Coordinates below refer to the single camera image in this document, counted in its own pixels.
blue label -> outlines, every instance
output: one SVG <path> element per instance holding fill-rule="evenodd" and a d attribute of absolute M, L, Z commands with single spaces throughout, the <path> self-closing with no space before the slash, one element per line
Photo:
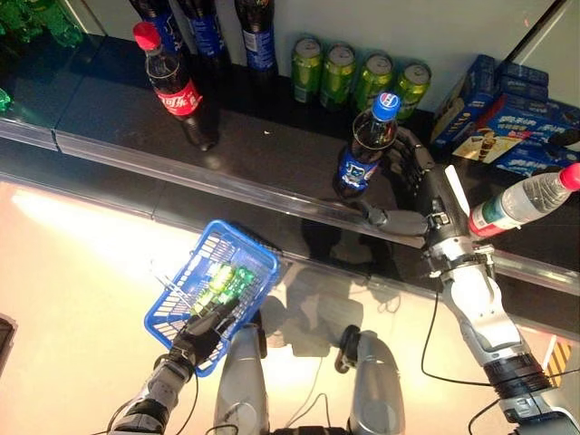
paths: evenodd
<path fill-rule="evenodd" d="M 205 15 L 191 20 L 191 27 L 196 36 L 199 53 L 206 57 L 216 57 L 226 49 L 224 37 L 219 28 L 216 14 Z"/>
<path fill-rule="evenodd" d="M 338 176 L 341 183 L 355 190 L 365 190 L 369 186 L 369 179 L 379 166 L 379 162 L 361 163 L 353 157 L 350 150 L 345 150 L 343 160 L 338 167 Z"/>
<path fill-rule="evenodd" d="M 247 65 L 254 70 L 268 70 L 276 63 L 274 53 L 274 28 L 265 32 L 246 32 L 244 44 L 246 45 Z"/>
<path fill-rule="evenodd" d="M 175 21 L 173 13 L 167 12 L 147 21 L 155 25 L 161 37 L 161 43 L 166 50 L 177 53 L 181 49 L 183 39 L 181 38 L 181 33 L 179 32 L 178 24 Z"/>

green can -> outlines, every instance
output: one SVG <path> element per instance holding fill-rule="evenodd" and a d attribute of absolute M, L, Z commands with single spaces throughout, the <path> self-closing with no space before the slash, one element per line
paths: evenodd
<path fill-rule="evenodd" d="M 389 89 L 394 77 L 392 59 L 387 53 L 373 52 L 364 62 L 353 94 L 356 111 L 371 107 L 375 97 Z"/>
<path fill-rule="evenodd" d="M 399 74 L 392 93 L 401 99 L 401 108 L 397 120 L 406 120 L 411 116 L 425 92 L 429 89 L 431 71 L 424 63 L 410 63 Z"/>
<path fill-rule="evenodd" d="M 292 91 L 297 102 L 311 102 L 320 87 L 323 49 L 316 38 L 298 40 L 292 51 Z"/>
<path fill-rule="evenodd" d="M 355 69 L 353 48 L 345 43 L 330 48 L 324 58 L 320 88 L 320 103 L 328 111 L 338 111 L 346 104 Z"/>

wire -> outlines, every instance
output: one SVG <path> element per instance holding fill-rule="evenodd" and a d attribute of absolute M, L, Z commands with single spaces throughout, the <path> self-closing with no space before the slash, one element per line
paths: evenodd
<path fill-rule="evenodd" d="M 473 423 L 475 423 L 475 420 L 477 420 L 479 417 L 481 417 L 483 414 L 485 414 L 491 408 L 493 408 L 494 406 L 496 406 L 498 403 L 499 403 L 499 399 L 494 400 L 488 406 L 486 406 L 484 409 L 482 409 L 480 412 L 478 412 L 473 417 L 471 417 L 471 420 L 469 421 L 469 424 L 468 424 L 468 432 L 469 432 L 469 435 L 473 435 L 473 432 L 471 431 L 471 426 L 473 425 Z"/>
<path fill-rule="evenodd" d="M 292 414 L 292 417 L 290 417 L 288 419 L 288 421 L 286 422 L 286 425 L 284 426 L 284 428 L 289 428 L 292 419 L 298 414 L 298 412 L 300 412 L 304 406 L 306 406 L 306 404 L 308 403 L 308 401 L 310 400 L 310 398 L 312 397 L 312 393 L 314 392 L 314 387 L 316 386 L 316 381 L 318 381 L 318 374 L 320 373 L 320 369 L 323 366 L 323 357 L 320 357 L 320 362 L 318 363 L 318 368 L 316 369 L 316 374 L 314 375 L 314 381 L 312 382 L 312 387 L 310 388 L 310 392 L 308 392 L 308 395 L 306 396 L 306 400 L 304 400 L 304 403 L 302 405 L 300 405 L 300 408 L 298 408 L 296 410 L 296 412 L 294 414 Z"/>
<path fill-rule="evenodd" d="M 224 429 L 224 428 L 232 428 L 236 430 L 235 435 L 237 435 L 239 433 L 239 427 L 236 426 L 235 424 L 218 424 L 217 426 L 214 426 L 213 428 L 209 428 L 208 430 L 206 430 L 205 435 L 208 435 L 211 431 L 216 430 L 216 429 Z"/>
<path fill-rule="evenodd" d="M 112 424 L 115 422 L 117 416 L 125 409 L 129 403 L 131 403 L 132 399 L 124 402 L 117 410 L 112 414 L 111 418 L 109 419 L 109 423 L 107 424 L 107 430 L 102 430 L 100 432 L 94 432 L 90 435 L 102 435 L 103 433 L 109 433 L 112 430 Z"/>
<path fill-rule="evenodd" d="M 198 396 L 199 396 L 199 378 L 198 378 L 198 374 L 196 373 L 196 371 L 193 371 L 193 375 L 196 378 L 196 398 L 193 400 L 193 405 L 191 406 L 191 410 L 189 411 L 189 415 L 188 417 L 185 419 L 185 421 L 183 422 L 183 426 L 181 426 L 181 429 L 178 430 L 175 435 L 179 435 L 184 429 L 185 427 L 188 425 L 189 420 L 191 419 L 191 416 L 193 415 L 193 411 L 196 409 L 196 405 L 198 404 Z"/>
<path fill-rule="evenodd" d="M 556 373 L 556 374 L 550 374 L 548 376 L 548 378 L 549 379 L 557 378 L 558 376 L 564 376 L 565 374 L 577 373 L 577 372 L 580 372 L 580 369 L 573 369 L 573 370 L 568 370 L 567 372 L 560 372 L 560 373 Z"/>
<path fill-rule="evenodd" d="M 293 419 L 292 421 L 290 421 L 290 425 L 296 423 L 297 421 L 299 421 L 300 419 L 302 419 L 308 412 L 310 412 L 310 410 L 315 406 L 315 404 L 318 402 L 318 399 L 320 399 L 320 397 L 323 396 L 324 397 L 324 403 L 326 406 L 326 422 L 328 423 L 327 427 L 332 427 L 333 425 L 330 422 L 330 413 L 328 411 L 328 396 L 326 395 L 325 392 L 321 392 L 320 394 L 318 394 L 316 396 L 316 398 L 314 399 L 314 401 L 312 402 L 312 404 L 308 407 L 308 409 L 306 411 L 304 411 L 302 414 L 300 414 L 298 417 L 296 417 L 295 419 Z"/>
<path fill-rule="evenodd" d="M 440 381 L 460 383 L 463 385 L 473 385 L 476 387 L 491 387 L 490 383 L 484 382 L 471 382 L 471 381 L 460 381 L 457 379 L 444 378 L 442 376 L 437 376 L 435 374 L 427 373 L 425 371 L 425 354 L 427 353 L 427 346 L 429 345 L 429 340 L 431 338 L 431 333 L 433 332 L 433 325 L 435 324 L 435 317 L 437 316 L 437 306 L 439 305 L 439 292 L 435 292 L 435 305 L 433 306 L 433 316 L 431 317 L 431 323 L 429 325 L 429 331 L 427 332 L 427 338 L 425 339 L 425 345 L 423 346 L 423 354 L 420 357 L 420 370 L 424 375 L 429 376 L 433 379 L 439 379 Z"/>

white wall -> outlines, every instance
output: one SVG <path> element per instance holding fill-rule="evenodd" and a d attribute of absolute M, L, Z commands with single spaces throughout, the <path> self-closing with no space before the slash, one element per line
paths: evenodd
<path fill-rule="evenodd" d="M 580 0 L 568 0 L 516 62 L 550 74 L 549 95 L 580 106 Z"/>
<path fill-rule="evenodd" d="M 139 17 L 128 0 L 86 0 L 107 34 L 131 39 Z M 301 32 L 355 48 L 381 48 L 417 57 L 433 72 L 420 107 L 437 108 L 476 53 L 503 59 L 550 0 L 277 0 L 275 44 L 280 73 L 290 73 L 290 51 Z M 246 64 L 234 0 L 216 0 L 234 63 Z"/>

blue snack box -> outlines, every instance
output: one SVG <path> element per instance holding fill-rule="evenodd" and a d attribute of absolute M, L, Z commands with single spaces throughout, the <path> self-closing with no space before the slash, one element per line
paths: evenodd
<path fill-rule="evenodd" d="M 547 87 L 539 86 L 523 80 L 502 76 L 498 82 L 498 93 L 513 93 L 524 98 L 531 98 L 539 102 L 547 101 Z"/>
<path fill-rule="evenodd" d="M 498 67 L 498 78 L 503 75 L 545 87 L 549 78 L 547 72 L 512 62 L 502 63 Z"/>
<path fill-rule="evenodd" d="M 494 164 L 496 167 L 531 177 L 534 172 L 548 166 L 565 168 L 580 161 L 580 153 L 566 149 L 550 150 L 535 140 L 522 140 Z"/>
<path fill-rule="evenodd" d="M 435 111 L 431 144 L 441 148 L 453 142 L 464 126 L 478 118 L 494 101 L 495 60 L 480 54 L 467 73 Z"/>
<path fill-rule="evenodd" d="M 458 136 L 456 156 L 490 163 L 530 138 L 546 123 L 547 105 L 513 94 L 501 94 L 476 122 L 470 122 Z"/>
<path fill-rule="evenodd" d="M 548 113 L 532 139 L 552 147 L 580 151 L 580 109 L 560 101 L 546 102 Z"/>

